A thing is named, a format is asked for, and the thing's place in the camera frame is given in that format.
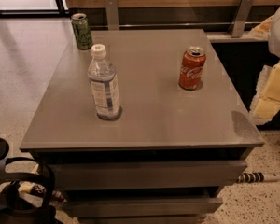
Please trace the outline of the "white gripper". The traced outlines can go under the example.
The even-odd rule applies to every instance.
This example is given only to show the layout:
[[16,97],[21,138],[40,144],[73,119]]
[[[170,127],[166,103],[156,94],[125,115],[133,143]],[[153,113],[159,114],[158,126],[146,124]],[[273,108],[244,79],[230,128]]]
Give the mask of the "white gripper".
[[[254,27],[250,37],[267,40],[269,52],[280,58],[280,8],[273,16]],[[254,95],[249,107],[249,115],[255,125],[270,122],[280,111],[280,62],[273,67],[264,65],[259,73]]]

